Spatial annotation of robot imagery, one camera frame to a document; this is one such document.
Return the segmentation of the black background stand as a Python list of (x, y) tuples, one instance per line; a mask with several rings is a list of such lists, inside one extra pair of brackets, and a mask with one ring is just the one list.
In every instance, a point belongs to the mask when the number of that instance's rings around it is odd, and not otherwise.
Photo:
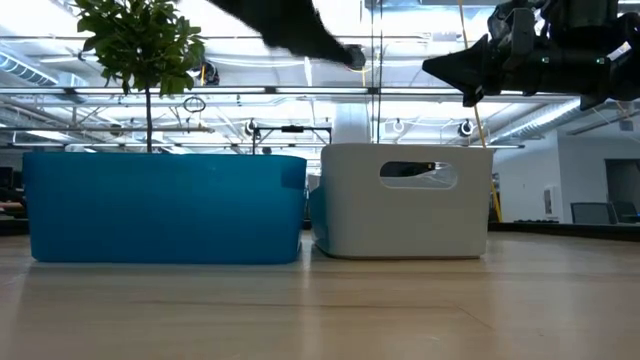
[[(322, 138), (319, 133), (324, 131), (327, 133), (328, 138)], [(251, 154), (255, 155), (257, 148), (260, 147), (264, 141), (273, 133), (290, 133), (290, 134), (298, 134), (304, 132), (311, 132), (316, 135), (321, 143), (326, 146), (333, 142), (333, 132), (331, 128), (328, 127), (315, 127), (315, 126), (301, 126), (301, 125), (286, 125), (286, 126), (258, 126), (255, 125), (253, 127), (253, 132), (251, 134)]]

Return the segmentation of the grey office chair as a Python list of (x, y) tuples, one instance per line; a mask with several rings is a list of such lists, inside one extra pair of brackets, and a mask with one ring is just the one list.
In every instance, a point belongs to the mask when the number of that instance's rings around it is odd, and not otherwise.
[(582, 225), (614, 225), (617, 218), (610, 203), (576, 202), (571, 204), (572, 221)]

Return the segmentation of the green plant in white pot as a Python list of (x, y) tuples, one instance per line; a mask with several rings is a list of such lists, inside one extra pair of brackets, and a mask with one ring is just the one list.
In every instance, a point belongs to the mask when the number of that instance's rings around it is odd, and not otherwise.
[(153, 151), (152, 93), (182, 94), (192, 89), (190, 71), (201, 64), (201, 29), (181, 15), (177, 0), (74, 0), (77, 30), (89, 32), (83, 50), (92, 51), (101, 76), (122, 92), (145, 98), (146, 151)]

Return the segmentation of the black metal table frame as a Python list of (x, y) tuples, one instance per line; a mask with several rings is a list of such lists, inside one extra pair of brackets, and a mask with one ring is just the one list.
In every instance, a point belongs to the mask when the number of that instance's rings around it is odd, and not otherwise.
[[(640, 243), (640, 224), (581, 225), (546, 222), (491, 222), (488, 224), (488, 231), (531, 233)], [(0, 220), (0, 237), (28, 234), (29, 228), (27, 220)]]

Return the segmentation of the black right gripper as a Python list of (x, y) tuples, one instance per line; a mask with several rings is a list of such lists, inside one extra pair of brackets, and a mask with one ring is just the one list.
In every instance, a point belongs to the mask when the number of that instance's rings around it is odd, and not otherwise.
[(573, 94), (586, 110), (611, 88), (618, 0), (506, 0), (485, 34), (463, 51), (426, 59), (422, 70), (474, 107), (486, 93)]

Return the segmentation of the blue plastic bin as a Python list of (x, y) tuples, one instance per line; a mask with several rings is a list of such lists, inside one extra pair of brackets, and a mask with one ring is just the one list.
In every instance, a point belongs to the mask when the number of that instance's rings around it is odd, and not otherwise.
[(282, 155), (28, 152), (31, 254), (49, 263), (291, 263), (306, 167)]

